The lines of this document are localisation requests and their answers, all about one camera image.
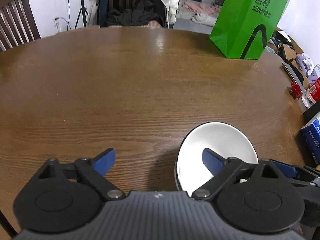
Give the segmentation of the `small red flower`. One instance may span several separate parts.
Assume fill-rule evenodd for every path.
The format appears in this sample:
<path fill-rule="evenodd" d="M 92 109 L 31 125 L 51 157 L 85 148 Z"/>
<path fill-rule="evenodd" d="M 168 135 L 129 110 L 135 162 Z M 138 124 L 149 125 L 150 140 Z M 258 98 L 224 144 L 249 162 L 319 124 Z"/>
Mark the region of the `small red flower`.
<path fill-rule="evenodd" d="M 291 86 L 288 87 L 287 90 L 294 99 L 300 99 L 302 97 L 300 86 L 294 82 L 291 83 Z"/>

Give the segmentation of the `green paper shopping bag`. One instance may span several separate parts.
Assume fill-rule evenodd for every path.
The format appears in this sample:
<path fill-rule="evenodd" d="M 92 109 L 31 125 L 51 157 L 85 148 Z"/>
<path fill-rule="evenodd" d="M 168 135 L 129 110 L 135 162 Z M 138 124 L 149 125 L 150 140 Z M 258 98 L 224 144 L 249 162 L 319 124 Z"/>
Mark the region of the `green paper shopping bag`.
<path fill-rule="evenodd" d="M 228 59 L 257 60 L 287 0 L 225 0 L 209 39 Z"/>

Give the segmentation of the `dark wooden chair left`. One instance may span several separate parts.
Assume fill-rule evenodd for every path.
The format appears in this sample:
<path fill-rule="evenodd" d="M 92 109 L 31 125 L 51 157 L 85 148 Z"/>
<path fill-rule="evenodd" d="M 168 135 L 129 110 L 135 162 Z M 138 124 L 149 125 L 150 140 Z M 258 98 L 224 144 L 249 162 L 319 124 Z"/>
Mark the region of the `dark wooden chair left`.
<path fill-rule="evenodd" d="M 1 51 L 41 38 L 29 0 L 0 0 Z"/>

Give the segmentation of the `black paper shopping bag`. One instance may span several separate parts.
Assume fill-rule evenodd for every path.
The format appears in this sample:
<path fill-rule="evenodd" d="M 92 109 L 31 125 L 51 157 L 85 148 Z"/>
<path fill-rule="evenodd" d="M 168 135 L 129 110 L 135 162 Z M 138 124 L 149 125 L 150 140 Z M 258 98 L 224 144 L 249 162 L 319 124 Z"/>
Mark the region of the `black paper shopping bag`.
<path fill-rule="evenodd" d="M 317 116 L 319 114 L 319 111 L 320 111 L 320 101 L 317 101 L 315 104 L 313 104 L 310 108 L 308 108 L 303 113 L 304 124 L 307 124 L 311 119 Z"/>

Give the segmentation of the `white bowl black rim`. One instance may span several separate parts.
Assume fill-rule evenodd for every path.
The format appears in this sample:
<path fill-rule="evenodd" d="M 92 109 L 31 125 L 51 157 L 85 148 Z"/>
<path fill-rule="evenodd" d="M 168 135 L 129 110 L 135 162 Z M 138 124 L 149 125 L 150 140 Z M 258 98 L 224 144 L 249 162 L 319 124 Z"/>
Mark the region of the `white bowl black rim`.
<path fill-rule="evenodd" d="M 183 139 L 175 163 L 175 181 L 189 196 L 217 175 L 228 158 L 257 164 L 258 156 L 249 139 L 230 124 L 207 122 Z"/>

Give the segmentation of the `red label plastic bottle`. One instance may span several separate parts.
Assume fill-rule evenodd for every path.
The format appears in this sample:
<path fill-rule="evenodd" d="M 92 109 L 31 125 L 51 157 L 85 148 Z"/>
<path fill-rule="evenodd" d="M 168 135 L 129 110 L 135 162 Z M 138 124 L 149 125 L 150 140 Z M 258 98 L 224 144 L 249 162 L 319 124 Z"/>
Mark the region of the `red label plastic bottle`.
<path fill-rule="evenodd" d="M 320 78 L 318 78 L 306 91 L 302 94 L 302 102 L 306 108 L 310 108 L 320 99 Z"/>

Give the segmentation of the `studio light on tripod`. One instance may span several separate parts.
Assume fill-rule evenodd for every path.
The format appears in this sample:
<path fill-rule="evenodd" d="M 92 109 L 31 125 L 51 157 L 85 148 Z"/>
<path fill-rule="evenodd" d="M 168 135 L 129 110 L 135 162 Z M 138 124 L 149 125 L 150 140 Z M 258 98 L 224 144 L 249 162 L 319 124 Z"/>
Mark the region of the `studio light on tripod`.
<path fill-rule="evenodd" d="M 86 25 L 87 25 L 87 16 L 88 16 L 88 11 L 87 11 L 87 9 L 85 7 L 85 0 L 80 0 L 80 9 L 79 9 L 79 13 L 78 13 L 78 16 L 77 16 L 77 19 L 76 19 L 76 23 L 75 23 L 74 29 L 77 29 L 80 17 L 82 17 L 83 26 L 86 27 Z"/>

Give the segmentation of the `white plush toy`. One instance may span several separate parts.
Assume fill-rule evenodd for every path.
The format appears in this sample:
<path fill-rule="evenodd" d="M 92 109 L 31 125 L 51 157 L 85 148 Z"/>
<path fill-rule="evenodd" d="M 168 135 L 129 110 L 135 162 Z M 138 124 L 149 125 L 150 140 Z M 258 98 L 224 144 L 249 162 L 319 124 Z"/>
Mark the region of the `white plush toy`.
<path fill-rule="evenodd" d="M 217 18 L 216 17 L 210 16 L 205 12 L 197 12 L 197 13 L 195 13 L 194 16 L 191 18 L 191 20 L 194 23 L 207 25 L 207 26 L 211 26 L 211 27 L 213 27 L 217 22 Z"/>

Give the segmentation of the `blue Manhua tissue box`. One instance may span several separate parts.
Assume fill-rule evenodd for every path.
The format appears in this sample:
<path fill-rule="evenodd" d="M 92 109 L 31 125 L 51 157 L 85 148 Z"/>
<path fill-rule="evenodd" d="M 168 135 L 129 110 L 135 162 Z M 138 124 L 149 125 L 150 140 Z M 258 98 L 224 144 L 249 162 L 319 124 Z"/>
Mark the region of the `blue Manhua tissue box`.
<path fill-rule="evenodd" d="M 319 165 L 319 115 L 314 116 L 300 131 L 306 140 L 316 165 Z"/>

